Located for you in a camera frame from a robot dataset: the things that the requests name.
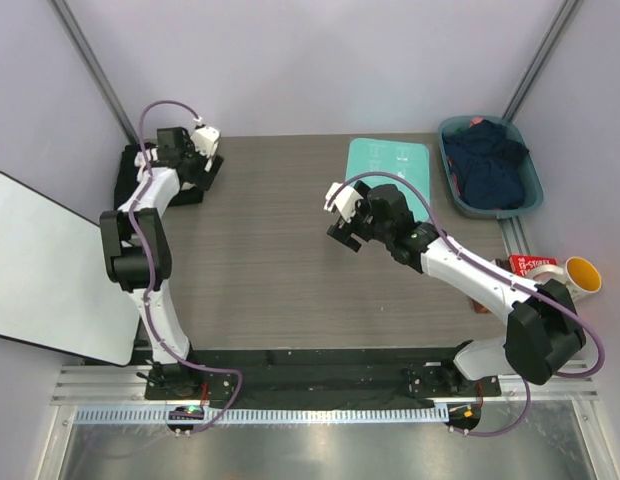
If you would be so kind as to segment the white printed t shirt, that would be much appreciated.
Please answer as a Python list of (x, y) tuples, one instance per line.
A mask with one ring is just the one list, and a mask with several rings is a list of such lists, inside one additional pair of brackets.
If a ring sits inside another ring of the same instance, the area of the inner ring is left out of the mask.
[(155, 179), (160, 174), (172, 173), (176, 176), (181, 191), (194, 189), (192, 166), (195, 165), (195, 151), (188, 145), (170, 145), (147, 143), (145, 151), (139, 151), (134, 159), (138, 168), (137, 181), (141, 182), (146, 174)]

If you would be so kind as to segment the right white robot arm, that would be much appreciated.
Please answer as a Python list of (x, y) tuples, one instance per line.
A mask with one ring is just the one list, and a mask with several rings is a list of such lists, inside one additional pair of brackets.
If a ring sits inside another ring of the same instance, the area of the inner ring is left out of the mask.
[(398, 263), (456, 288), (503, 323), (502, 336), (456, 348), (441, 371), (450, 393), (465, 394), (478, 380), (501, 374), (543, 385), (585, 346), (566, 286), (509, 273), (464, 248), (433, 220), (416, 220), (396, 185), (333, 183), (324, 208), (339, 216), (330, 237), (353, 251), (377, 241)]

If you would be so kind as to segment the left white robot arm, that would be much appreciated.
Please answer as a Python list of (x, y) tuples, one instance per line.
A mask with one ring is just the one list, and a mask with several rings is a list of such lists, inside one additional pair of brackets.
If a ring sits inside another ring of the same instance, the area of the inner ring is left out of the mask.
[(162, 128), (155, 142), (126, 146), (114, 207), (99, 219), (107, 276), (134, 301), (151, 344), (148, 387), (169, 398), (195, 397), (203, 375), (193, 367), (170, 294), (173, 262), (162, 216), (171, 202), (199, 202), (209, 190), (224, 162), (220, 138), (219, 130), (200, 123), (192, 131)]

